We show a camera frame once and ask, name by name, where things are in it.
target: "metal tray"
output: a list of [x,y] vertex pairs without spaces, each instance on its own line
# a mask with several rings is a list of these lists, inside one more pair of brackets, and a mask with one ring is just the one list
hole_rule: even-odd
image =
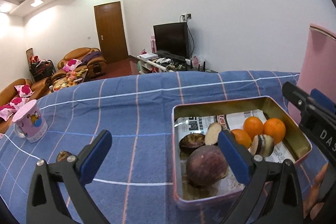
[[231,114],[260,109],[267,118],[278,118],[286,125],[286,136],[284,145],[296,160],[295,165],[300,164],[312,146],[310,140],[301,132],[294,120],[278,105],[271,97],[256,97],[249,99],[185,104],[177,105],[173,108],[173,197],[177,206],[182,210],[195,210],[204,206],[216,205],[219,202],[233,202],[242,192],[243,186],[233,185],[230,177],[218,182],[222,185],[232,186],[234,190],[226,194],[218,193],[218,185],[208,188],[195,188],[190,185],[185,177],[182,177],[182,168],[185,168],[184,160],[187,155],[181,153],[179,148],[179,138],[174,123],[181,117],[206,117],[221,114]]

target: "pink floral pillow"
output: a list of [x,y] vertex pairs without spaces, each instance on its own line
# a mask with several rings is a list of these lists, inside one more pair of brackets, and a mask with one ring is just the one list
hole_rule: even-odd
[[29,98],[14,98],[9,102],[10,106],[15,107],[16,111],[18,111],[22,106],[24,106],[29,101]]
[[82,63],[82,61],[80,61],[78,59],[71,59],[63,67],[63,70],[65,70],[66,72],[69,72],[70,70],[74,70],[75,68],[77,68],[81,63]]
[[32,90],[30,89],[29,85],[15,85],[14,86],[19,93],[21,98],[29,97],[33,94]]
[[5,120],[5,122],[8,121],[9,117],[16,113],[16,109],[13,106],[10,106],[9,104],[0,106],[0,117]]

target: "blue gripper pad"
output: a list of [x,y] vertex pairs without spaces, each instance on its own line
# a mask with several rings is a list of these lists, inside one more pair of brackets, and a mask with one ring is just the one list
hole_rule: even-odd
[[325,96],[321,91],[313,89],[310,93],[310,97],[312,97],[318,104],[325,107],[327,110],[334,114],[336,113],[335,103]]
[[218,147],[221,149],[226,161],[229,163],[237,181],[248,185],[253,172],[253,162],[250,152],[236,142],[230,131],[220,132]]
[[103,130],[78,154],[76,171],[82,185],[91,183],[112,146],[112,134]]

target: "white wall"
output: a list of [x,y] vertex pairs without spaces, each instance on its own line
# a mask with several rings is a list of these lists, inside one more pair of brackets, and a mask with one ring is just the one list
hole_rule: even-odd
[[56,0],[24,18],[27,48],[57,63],[80,47],[100,48],[94,6],[123,0]]
[[210,68],[300,71],[311,22],[336,31],[331,0],[124,0],[130,54],[150,50],[152,26],[183,13]]
[[30,79],[21,17],[0,13],[0,92],[13,81]]

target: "snack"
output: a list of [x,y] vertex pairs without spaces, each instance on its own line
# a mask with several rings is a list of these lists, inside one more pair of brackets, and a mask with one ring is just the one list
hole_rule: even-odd
[[264,123],[263,134],[273,137],[275,144],[278,144],[286,135],[286,126],[280,119],[269,119]]
[[205,145],[214,145],[218,143],[218,135],[222,131],[222,126],[218,122],[209,125],[207,134],[205,135]]
[[251,144],[251,154],[264,158],[271,156],[274,150],[274,139],[268,135],[256,135]]
[[204,138],[205,136],[203,134],[199,133],[188,134],[182,140],[180,140],[178,145],[182,152],[191,154],[197,148],[200,148],[201,146],[204,145],[205,143]]
[[241,129],[233,129],[231,132],[235,136],[237,143],[244,145],[246,149],[250,148],[252,140],[246,131]]
[[253,139],[254,136],[263,133],[263,122],[258,117],[248,117],[244,122],[243,129]]
[[205,145],[195,150],[187,160],[186,174],[197,186],[212,185],[225,178],[228,163],[220,148]]

